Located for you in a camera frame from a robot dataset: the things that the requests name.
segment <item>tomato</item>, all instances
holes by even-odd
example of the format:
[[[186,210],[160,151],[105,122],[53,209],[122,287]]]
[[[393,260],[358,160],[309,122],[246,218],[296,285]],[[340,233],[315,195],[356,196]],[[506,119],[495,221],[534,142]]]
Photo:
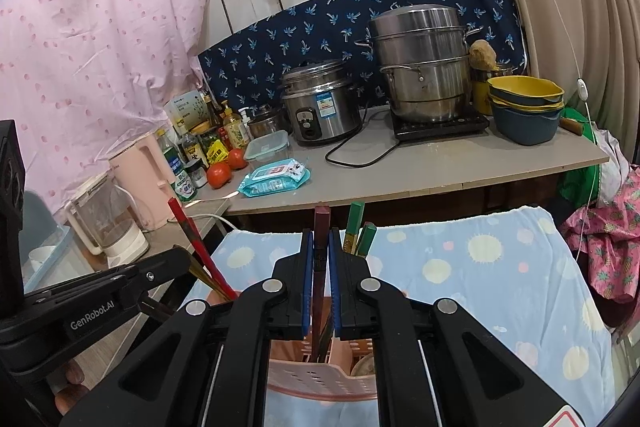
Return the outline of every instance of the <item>tomato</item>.
[[[238,169],[244,169],[246,167],[246,161],[244,161],[244,150],[231,149],[229,151],[229,156],[227,157],[226,162],[234,171],[237,171]]]
[[[225,162],[214,163],[207,170],[207,181],[213,188],[220,188],[231,179],[231,169]]]

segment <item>green chopstick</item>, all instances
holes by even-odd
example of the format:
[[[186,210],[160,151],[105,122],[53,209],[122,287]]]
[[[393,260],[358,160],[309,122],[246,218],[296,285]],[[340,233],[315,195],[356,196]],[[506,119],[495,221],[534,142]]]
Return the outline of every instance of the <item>green chopstick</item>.
[[[347,220],[347,230],[344,233],[344,242],[342,249],[346,253],[355,253],[356,238],[358,230],[362,222],[362,214],[364,214],[364,202],[354,201],[349,208],[349,219]]]
[[[377,227],[367,221],[362,227],[362,231],[360,232],[360,237],[358,238],[358,245],[356,247],[355,254],[361,257],[366,257],[369,253],[369,248],[371,248],[371,243],[373,243],[373,238],[376,235]]]

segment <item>glass kettle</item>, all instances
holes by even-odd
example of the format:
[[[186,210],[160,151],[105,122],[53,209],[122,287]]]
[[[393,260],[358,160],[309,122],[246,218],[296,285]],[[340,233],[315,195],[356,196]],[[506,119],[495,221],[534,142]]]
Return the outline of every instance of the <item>glass kettle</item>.
[[[65,205],[69,223],[89,251],[106,254],[109,266],[135,261],[149,248],[133,219],[131,200],[110,172],[84,182]]]

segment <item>navy blue fabric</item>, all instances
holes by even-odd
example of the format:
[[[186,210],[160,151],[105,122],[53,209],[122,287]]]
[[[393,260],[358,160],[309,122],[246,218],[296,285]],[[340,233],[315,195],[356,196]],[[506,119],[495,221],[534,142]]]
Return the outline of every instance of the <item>navy blue fabric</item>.
[[[360,106],[386,103],[385,81],[375,54],[355,40],[369,35],[367,23],[382,12],[415,4],[443,4],[460,21],[483,30],[502,64],[524,66],[520,22],[514,0],[310,0],[234,33],[201,53],[205,78],[219,100],[232,106],[274,105],[280,77],[303,61],[341,58],[358,82]]]

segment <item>wet wipes package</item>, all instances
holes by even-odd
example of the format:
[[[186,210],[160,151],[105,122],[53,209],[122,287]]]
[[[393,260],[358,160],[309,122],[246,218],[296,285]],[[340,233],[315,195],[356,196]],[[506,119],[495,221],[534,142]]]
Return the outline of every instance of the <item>wet wipes package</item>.
[[[238,191],[249,198],[285,192],[300,187],[310,177],[311,173],[303,163],[288,158],[263,165],[247,174]]]

